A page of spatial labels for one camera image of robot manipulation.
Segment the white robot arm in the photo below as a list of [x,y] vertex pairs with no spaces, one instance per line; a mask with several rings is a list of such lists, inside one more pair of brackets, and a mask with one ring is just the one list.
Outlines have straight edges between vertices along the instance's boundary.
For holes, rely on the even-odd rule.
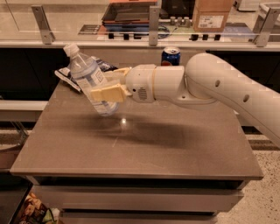
[[222,102],[280,146],[280,94],[210,53],[192,56],[185,66],[138,65],[105,74],[108,82],[90,90],[100,102],[167,101],[188,109]]

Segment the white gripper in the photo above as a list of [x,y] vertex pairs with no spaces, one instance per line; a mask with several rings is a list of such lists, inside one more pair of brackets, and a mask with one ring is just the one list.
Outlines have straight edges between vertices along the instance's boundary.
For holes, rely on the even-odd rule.
[[152,90],[155,68],[154,64],[148,64],[107,71],[104,76],[108,81],[126,81],[127,87],[117,83],[108,87],[93,88],[90,96],[97,102],[124,102],[128,96],[132,96],[136,102],[152,103],[155,101]]

